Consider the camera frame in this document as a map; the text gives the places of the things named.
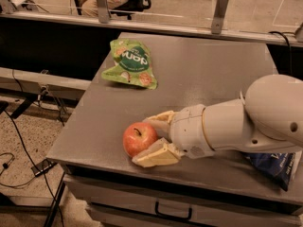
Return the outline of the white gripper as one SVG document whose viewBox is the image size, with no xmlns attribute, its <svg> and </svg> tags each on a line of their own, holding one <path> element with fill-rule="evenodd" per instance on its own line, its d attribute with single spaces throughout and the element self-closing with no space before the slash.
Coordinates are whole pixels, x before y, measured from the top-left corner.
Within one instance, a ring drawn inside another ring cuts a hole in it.
<svg viewBox="0 0 303 227">
<path fill-rule="evenodd" d="M 205 105 L 198 104 L 177 113 L 166 111 L 145 118 L 160 139 L 134 156 L 132 162 L 142 167 L 168 166 L 177 164 L 184 154 L 190 159 L 213 156 L 214 150 L 205 139 L 204 109 Z"/>
</svg>

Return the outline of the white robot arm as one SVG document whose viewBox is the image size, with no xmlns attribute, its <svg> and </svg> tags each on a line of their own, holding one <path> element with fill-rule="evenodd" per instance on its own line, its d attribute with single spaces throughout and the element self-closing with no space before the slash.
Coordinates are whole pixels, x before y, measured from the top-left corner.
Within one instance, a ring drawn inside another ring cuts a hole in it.
<svg viewBox="0 0 303 227">
<path fill-rule="evenodd" d="M 172 165 L 183 156 L 198 159 L 226 150 L 297 152 L 303 149 L 303 81 L 265 76 L 238 99 L 168 111 L 145 121 L 160 139 L 133 157 L 142 167 Z"/>
</svg>

